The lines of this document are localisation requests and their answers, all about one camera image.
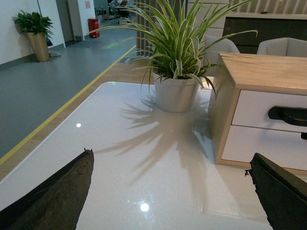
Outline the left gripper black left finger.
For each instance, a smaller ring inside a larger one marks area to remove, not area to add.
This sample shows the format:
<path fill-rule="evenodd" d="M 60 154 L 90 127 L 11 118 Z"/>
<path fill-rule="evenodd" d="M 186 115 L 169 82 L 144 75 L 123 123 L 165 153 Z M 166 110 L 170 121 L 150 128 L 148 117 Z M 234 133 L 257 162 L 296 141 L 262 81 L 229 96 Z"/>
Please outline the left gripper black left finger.
<path fill-rule="evenodd" d="M 2 230 L 74 230 L 86 201 L 94 153 L 83 153 L 0 212 Z"/>

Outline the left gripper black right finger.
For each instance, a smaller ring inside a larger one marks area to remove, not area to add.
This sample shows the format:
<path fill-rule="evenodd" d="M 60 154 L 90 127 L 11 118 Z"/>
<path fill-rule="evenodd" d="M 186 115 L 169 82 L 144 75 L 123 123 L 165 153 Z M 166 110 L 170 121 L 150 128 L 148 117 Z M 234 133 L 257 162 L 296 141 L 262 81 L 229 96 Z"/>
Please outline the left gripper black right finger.
<path fill-rule="evenodd" d="M 307 183 L 259 153 L 251 169 L 255 192 L 274 230 L 307 228 Z"/>

